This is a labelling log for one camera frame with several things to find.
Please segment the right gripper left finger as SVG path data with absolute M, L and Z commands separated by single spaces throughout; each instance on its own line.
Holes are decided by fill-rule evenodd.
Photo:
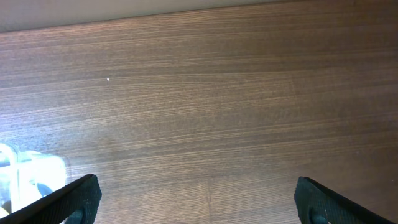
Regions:
M 101 196 L 97 176 L 87 174 L 2 218 L 1 224 L 93 224 Z

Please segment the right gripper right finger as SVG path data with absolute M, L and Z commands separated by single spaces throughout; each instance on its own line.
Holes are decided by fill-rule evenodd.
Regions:
M 302 224 L 394 224 L 309 177 L 299 177 L 294 192 Z

